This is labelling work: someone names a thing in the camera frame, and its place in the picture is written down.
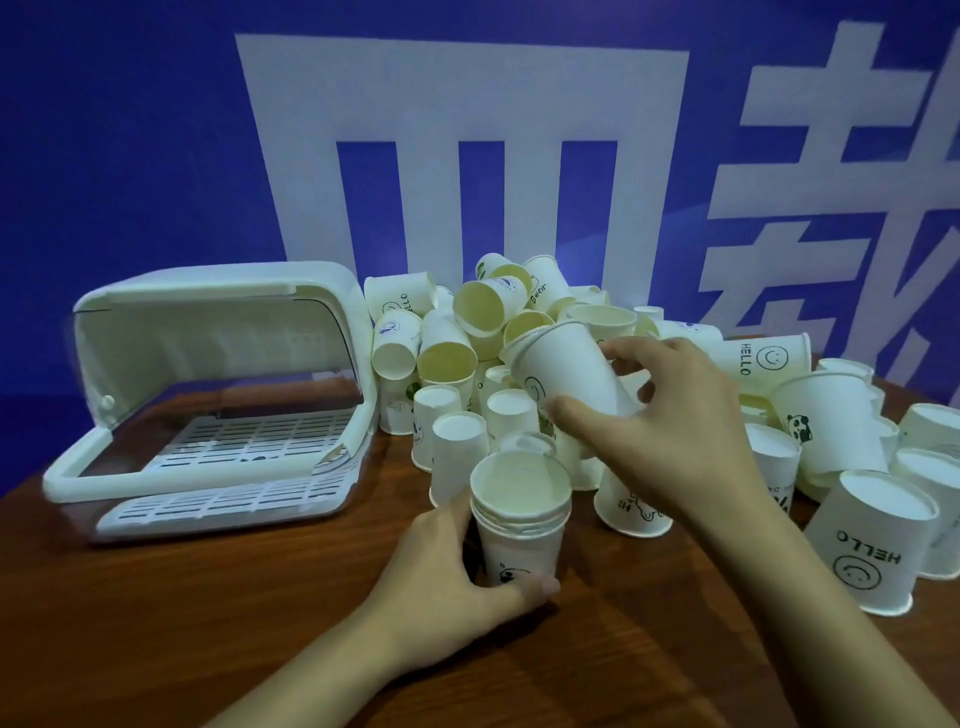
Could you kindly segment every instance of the wooden table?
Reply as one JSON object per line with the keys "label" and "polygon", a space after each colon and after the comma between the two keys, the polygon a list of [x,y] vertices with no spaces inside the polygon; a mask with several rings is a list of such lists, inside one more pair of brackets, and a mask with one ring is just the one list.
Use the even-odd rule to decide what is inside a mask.
{"label": "wooden table", "polygon": [[[898,420],[910,395],[895,387]],[[0,501],[0,725],[196,726],[343,618],[429,508],[409,437],[375,439],[326,521],[141,546],[73,535],[34,477]],[[355,721],[425,726],[773,726],[794,721],[759,639],[678,527],[605,528],[575,494],[556,606],[381,693]],[[794,517],[813,506],[803,497]],[[876,619],[960,715],[960,583]]]}

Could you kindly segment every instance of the forearm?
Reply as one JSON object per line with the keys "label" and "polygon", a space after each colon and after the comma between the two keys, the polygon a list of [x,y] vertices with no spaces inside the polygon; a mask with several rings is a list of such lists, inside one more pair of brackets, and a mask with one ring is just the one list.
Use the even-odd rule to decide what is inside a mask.
{"label": "forearm", "polygon": [[207,728],[341,728],[396,676],[375,626],[354,614]]}
{"label": "forearm", "polygon": [[956,726],[772,500],[693,530],[751,614],[803,725]]}

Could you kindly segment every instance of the blue backdrop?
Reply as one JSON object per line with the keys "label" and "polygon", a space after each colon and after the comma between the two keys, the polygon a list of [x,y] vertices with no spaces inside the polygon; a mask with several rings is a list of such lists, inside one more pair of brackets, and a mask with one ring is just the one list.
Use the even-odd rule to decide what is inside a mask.
{"label": "blue backdrop", "polygon": [[[155,268],[286,257],[237,34],[688,52],[650,299],[673,318],[699,321],[720,296],[700,290],[708,248],[752,244],[772,219],[811,220],[796,214],[708,218],[718,165],[790,163],[802,155],[802,123],[740,125],[752,69],[823,67],[840,21],[884,23],[873,67],[934,72],[926,105],[960,25],[960,6],[877,0],[54,0],[8,4],[0,18],[0,303],[7,318],[0,448],[12,463],[3,475],[9,485],[88,426],[61,333],[84,292]],[[952,92],[960,95],[960,87]],[[909,126],[854,125],[843,161],[907,159],[921,118]],[[504,146],[462,141],[466,276],[480,254],[503,249]],[[392,140],[347,142],[339,156],[357,274],[404,271]],[[957,150],[954,145],[947,161],[960,159]],[[557,257],[572,283],[602,281],[615,155],[615,139],[564,144]],[[951,194],[960,191],[957,178],[944,184],[954,185]],[[898,288],[951,226],[960,226],[959,206],[925,210]],[[802,299],[801,319],[836,319],[827,351],[844,352],[883,225],[880,210],[812,216],[802,240],[869,240],[855,277],[761,286],[736,324],[760,325],[767,303]],[[882,373],[891,367],[912,328],[928,346],[921,347],[919,363],[903,365],[904,383],[950,401],[960,385],[960,270],[951,263],[942,274],[880,351],[877,366]]]}

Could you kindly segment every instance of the hand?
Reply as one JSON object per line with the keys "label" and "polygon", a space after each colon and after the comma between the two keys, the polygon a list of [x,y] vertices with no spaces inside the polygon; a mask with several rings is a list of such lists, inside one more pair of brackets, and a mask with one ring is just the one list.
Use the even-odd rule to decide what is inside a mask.
{"label": "hand", "polygon": [[469,521],[469,489],[417,516],[358,610],[397,674],[438,663],[560,590],[557,579],[528,574],[489,589],[471,583],[463,563]]}
{"label": "hand", "polygon": [[701,523],[773,503],[750,450],[737,386],[703,352],[686,339],[650,337],[614,339],[601,349],[620,372],[650,372],[647,408],[615,417],[556,397],[546,404],[556,426],[585,442],[638,496],[675,518]]}

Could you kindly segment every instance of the white plastic box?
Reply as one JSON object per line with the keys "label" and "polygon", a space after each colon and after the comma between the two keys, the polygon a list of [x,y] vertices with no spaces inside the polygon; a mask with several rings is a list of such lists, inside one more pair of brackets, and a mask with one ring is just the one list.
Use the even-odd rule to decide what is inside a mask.
{"label": "white plastic box", "polygon": [[348,269],[155,271],[86,294],[69,328],[94,427],[50,466],[43,492],[88,539],[343,504],[310,476],[335,479],[375,426],[372,324]]}

